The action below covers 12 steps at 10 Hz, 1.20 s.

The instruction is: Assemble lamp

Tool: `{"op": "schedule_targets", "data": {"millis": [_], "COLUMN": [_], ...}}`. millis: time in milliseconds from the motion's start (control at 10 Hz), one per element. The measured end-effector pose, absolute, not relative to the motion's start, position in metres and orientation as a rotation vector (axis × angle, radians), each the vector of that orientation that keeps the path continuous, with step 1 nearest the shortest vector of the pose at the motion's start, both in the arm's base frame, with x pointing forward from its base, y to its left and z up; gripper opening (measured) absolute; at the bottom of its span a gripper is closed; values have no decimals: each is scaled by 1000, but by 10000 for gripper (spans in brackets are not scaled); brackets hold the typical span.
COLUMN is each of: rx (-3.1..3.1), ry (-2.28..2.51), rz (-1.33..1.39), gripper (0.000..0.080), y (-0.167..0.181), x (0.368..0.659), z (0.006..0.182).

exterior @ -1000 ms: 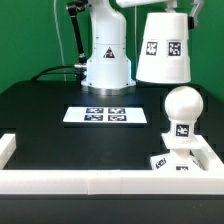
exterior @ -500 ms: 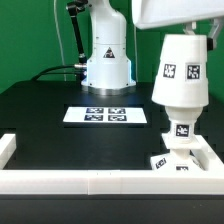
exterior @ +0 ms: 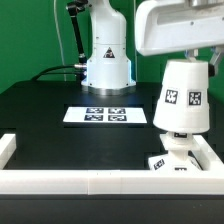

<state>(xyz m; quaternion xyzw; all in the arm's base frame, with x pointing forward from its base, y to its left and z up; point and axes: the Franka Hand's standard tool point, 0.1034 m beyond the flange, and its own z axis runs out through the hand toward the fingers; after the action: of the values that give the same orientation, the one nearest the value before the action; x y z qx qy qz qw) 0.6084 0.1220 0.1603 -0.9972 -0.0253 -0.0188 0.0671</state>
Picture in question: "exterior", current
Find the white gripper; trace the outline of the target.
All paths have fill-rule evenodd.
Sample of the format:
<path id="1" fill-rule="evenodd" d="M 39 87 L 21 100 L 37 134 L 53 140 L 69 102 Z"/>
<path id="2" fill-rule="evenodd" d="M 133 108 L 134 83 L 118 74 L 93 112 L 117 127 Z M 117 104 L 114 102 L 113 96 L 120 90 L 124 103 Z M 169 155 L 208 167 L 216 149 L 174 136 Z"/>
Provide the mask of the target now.
<path id="1" fill-rule="evenodd" d="M 195 62 L 198 50 L 213 47 L 209 74 L 224 57 L 224 0 L 145 0 L 136 11 L 135 46 L 144 56 L 185 51 Z"/>

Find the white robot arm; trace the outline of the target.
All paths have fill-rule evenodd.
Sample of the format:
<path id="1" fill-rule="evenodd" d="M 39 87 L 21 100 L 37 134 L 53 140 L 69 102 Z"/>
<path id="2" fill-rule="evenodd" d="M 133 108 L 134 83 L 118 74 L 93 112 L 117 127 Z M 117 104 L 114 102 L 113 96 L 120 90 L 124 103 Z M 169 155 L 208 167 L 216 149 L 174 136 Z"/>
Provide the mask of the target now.
<path id="1" fill-rule="evenodd" d="M 92 55 L 87 60 L 85 91 L 120 95 L 135 88 L 126 56 L 126 19 L 109 0 L 89 0 Z M 216 47 L 223 52 L 224 0 L 144 0 L 137 8 L 135 47 L 159 55 Z"/>

